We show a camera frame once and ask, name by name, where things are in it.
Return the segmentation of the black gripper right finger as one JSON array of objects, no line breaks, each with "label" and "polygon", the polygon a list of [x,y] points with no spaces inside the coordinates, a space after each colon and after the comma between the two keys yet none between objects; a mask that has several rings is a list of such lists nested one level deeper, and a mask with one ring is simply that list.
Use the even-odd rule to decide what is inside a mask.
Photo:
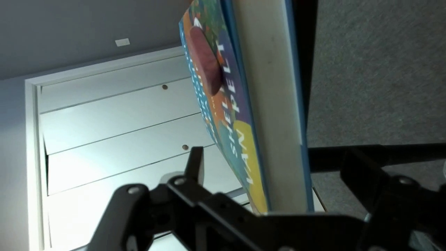
[{"label": "black gripper right finger", "polygon": [[370,212],[357,244],[360,251],[414,251],[410,246],[414,232],[445,247],[444,186],[431,191],[407,176],[388,174],[378,160],[359,149],[347,153],[340,177]]}]

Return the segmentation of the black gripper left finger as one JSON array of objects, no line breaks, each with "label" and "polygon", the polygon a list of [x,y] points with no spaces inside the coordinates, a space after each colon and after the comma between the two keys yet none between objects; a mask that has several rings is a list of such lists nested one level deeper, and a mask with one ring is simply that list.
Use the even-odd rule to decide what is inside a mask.
[{"label": "black gripper left finger", "polygon": [[170,232],[189,251],[261,251],[249,226],[253,215],[225,194],[200,184],[204,148],[194,146],[186,170],[150,190],[127,184],[115,191],[87,251],[148,251]]}]

